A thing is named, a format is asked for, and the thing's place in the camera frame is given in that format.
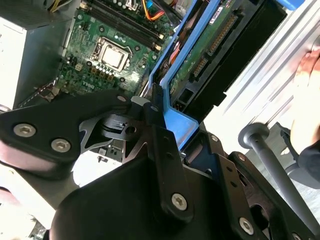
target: blue drive bracket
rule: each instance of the blue drive bracket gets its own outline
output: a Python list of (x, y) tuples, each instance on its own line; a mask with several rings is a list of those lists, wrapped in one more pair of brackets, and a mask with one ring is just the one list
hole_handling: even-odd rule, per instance
[[(170, 91), (169, 91), (169, 83), (177, 73), (178, 69), (190, 53), (191, 49), (193, 48), (194, 44), (200, 37), (201, 33), (204, 31), (205, 27), (208, 25), (209, 21), (211, 20), (212, 16), (216, 12), (220, 0), (211, 0), (206, 7), (203, 15), (201, 16), (200, 20), (196, 24), (194, 30), (192, 31), (191, 35), (189, 36), (188, 40), (186, 41), (185, 45), (181, 49), (180, 53), (178, 54), (176, 60), (174, 61), (173, 65), (170, 67), (164, 78), (161, 80), (160, 85), (163, 88), (163, 114), (165, 124), (168, 130), (172, 131), (175, 136), (175, 140), (180, 150), (188, 141), (188, 139), (192, 136), (192, 134), (198, 129), (199, 124), (196, 120), (192, 119), (191, 117), (183, 114), (182, 112), (174, 109), (170, 105)], [(191, 14), (193, 7), (196, 4), (196, 0), (193, 1), (192, 6), (189, 8), (187, 14), (184, 16), (179, 28), (177, 29), (175, 35), (172, 38), (171, 43), (166, 48), (162, 56), (160, 57), (159, 61), (155, 65), (154, 69), (152, 70), (149, 76), (149, 88), (153, 83), (153, 77), (156, 70), (160, 67), (161, 63), (163, 62), (165, 56), (167, 55), (170, 47), (174, 44), (175, 39), (182, 31), (183, 26), (185, 25), (188, 16)]]
[(276, 0), (276, 1), (291, 11), (296, 10), (305, 2), (305, 0)]

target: finger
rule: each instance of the finger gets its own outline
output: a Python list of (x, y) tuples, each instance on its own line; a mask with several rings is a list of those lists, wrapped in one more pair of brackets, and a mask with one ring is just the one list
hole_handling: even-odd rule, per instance
[(303, 67), (305, 63), (307, 62), (308, 58), (310, 57), (311, 53), (308, 52), (304, 55), (304, 57), (301, 59), (301, 62), (295, 72), (294, 79), (293, 79), (293, 84), (296, 87), (302, 87), (302, 86), (308, 86), (309, 82), (309, 73), (303, 71)]
[(297, 68), (297, 70), (296, 70), (296, 73), (297, 73), (297, 74), (299, 74), (299, 73), (301, 72), (301, 70), (302, 70), (303, 66), (305, 65), (305, 63), (306, 63), (306, 61), (307, 61), (307, 59), (308, 59), (309, 56), (310, 56), (310, 52), (307, 52), (307, 53), (303, 56), (303, 58), (301, 59), (301, 62), (300, 62), (299, 66), (298, 66), (298, 68)]
[(310, 75), (319, 56), (320, 56), (320, 49), (317, 51), (312, 51), (310, 53), (310, 56), (307, 58), (304, 65), (302, 66), (301, 72), (306, 72)]
[(309, 85), (315, 87), (316, 90), (320, 89), (320, 58), (316, 61), (315, 65), (313, 66)]

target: hex bolt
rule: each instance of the hex bolt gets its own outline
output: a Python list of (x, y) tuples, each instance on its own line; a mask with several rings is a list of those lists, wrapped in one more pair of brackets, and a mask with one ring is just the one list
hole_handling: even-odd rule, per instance
[(180, 211), (184, 211), (187, 209), (187, 200), (180, 193), (174, 193), (171, 197), (171, 201), (172, 204)]
[(238, 157), (241, 161), (245, 161), (246, 160), (246, 157), (243, 156), (242, 154), (238, 154)]
[(151, 106), (151, 109), (155, 112), (158, 112), (158, 108), (156, 106)]
[(243, 229), (243, 231), (245, 231), (247, 234), (249, 235), (254, 234), (254, 227), (246, 218), (240, 217), (239, 224), (240, 224), (240, 227)]
[(57, 138), (51, 142), (51, 147), (53, 150), (59, 153), (66, 153), (70, 150), (71, 145), (67, 140), (63, 138)]
[(29, 138), (36, 134), (36, 129), (27, 123), (21, 123), (13, 128), (13, 132), (19, 137)]
[(294, 240), (302, 240), (301, 237), (299, 237), (299, 235), (294, 232), (292, 233), (292, 236), (293, 236)]
[(211, 139), (213, 140), (213, 141), (215, 141), (215, 142), (218, 142), (219, 141), (219, 139), (215, 136), (215, 135), (211, 135)]
[(123, 97), (123, 96), (118, 96), (117, 97), (121, 102), (125, 102), (126, 101), (126, 99)]

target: white surface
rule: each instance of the white surface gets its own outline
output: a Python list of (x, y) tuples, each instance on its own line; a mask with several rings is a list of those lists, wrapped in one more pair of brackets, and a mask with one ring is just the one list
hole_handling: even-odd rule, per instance
[(109, 159), (98, 162), (98, 154), (87, 151), (73, 168), (73, 176), (49, 181), (0, 164), (0, 186), (8, 189), (26, 210), (45, 228), (50, 229), (59, 204), (71, 192), (121, 166)]
[(0, 104), (12, 109), (27, 31), (0, 17)]

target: green circuit board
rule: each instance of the green circuit board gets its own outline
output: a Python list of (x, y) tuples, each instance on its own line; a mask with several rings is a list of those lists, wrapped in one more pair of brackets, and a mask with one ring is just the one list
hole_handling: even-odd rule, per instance
[[(213, 46), (213, 44), (215, 44), (215, 42), (213, 42), (212, 44), (212, 38), (214, 34), (216, 34), (218, 28), (223, 24), (223, 22), (228, 17), (228, 14), (232, 10), (232, 6), (235, 2), (236, 0), (229, 0), (225, 6), (218, 7), (211, 21), (209, 22), (207, 27), (204, 29), (200, 38), (195, 43), (189, 55), (186, 57), (183, 64), (179, 68), (178, 72), (175, 74), (174, 78), (171, 80), (169, 84), (169, 90), (170, 90), (171, 96), (173, 96), (180, 90), (180, 87), (186, 81), (188, 81), (188, 76), (192, 74), (194, 71), (196, 71), (197, 67), (199, 67), (200, 69), (206, 63), (206, 62), (201, 62), (200, 58), (203, 55), (203, 53), (208, 49), (208, 46), (210, 48), (210, 46)], [(219, 39), (219, 36), (216, 38), (215, 41), (217, 42), (221, 41), (221, 39)]]
[[(173, 33), (165, 18), (156, 24), (164, 40)], [(97, 48), (105, 48), (107, 55), (93, 59)], [(144, 87), (158, 56), (159, 52), (79, 9), (55, 87), (71, 95), (117, 89), (131, 97)]]

